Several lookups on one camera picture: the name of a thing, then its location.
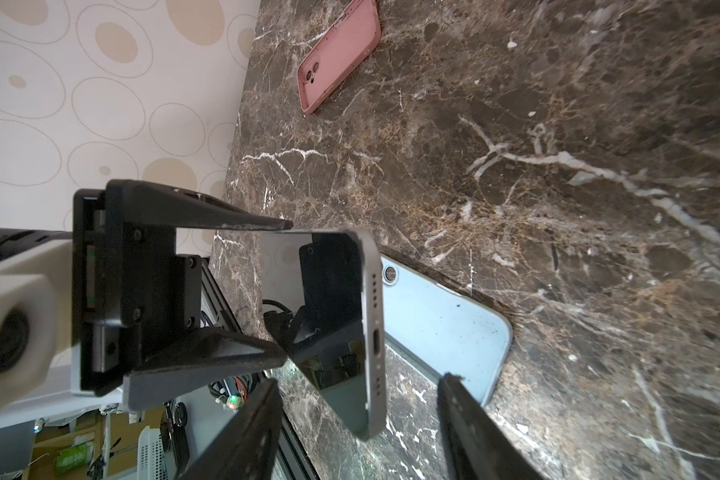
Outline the pink phone case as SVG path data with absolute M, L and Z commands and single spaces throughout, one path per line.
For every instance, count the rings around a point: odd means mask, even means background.
M 371 54 L 381 39 L 377 2 L 354 0 L 297 69 L 299 103 L 312 114 Z

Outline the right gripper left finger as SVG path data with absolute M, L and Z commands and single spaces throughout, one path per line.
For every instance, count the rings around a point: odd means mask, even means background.
M 278 382 L 266 379 L 182 479 L 269 479 L 284 416 Z

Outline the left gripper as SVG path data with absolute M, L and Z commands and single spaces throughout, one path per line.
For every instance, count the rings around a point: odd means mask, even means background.
M 199 316 L 202 267 L 177 253 L 176 236 L 180 228 L 286 231 L 292 221 L 196 191 L 112 180 L 75 193 L 72 224 L 74 392 L 122 386 L 123 409 L 137 412 L 284 365 L 277 344 L 242 333 L 201 328 L 180 338 Z

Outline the silver phone dark screen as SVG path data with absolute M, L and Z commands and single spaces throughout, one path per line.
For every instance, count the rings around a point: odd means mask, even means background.
M 381 255 L 363 229 L 259 236 L 263 323 L 345 427 L 367 441 L 387 416 Z

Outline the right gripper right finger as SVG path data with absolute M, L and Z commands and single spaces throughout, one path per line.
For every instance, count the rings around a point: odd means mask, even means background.
M 541 477 L 483 411 L 459 376 L 447 373 L 440 378 L 437 414 L 450 479 Z

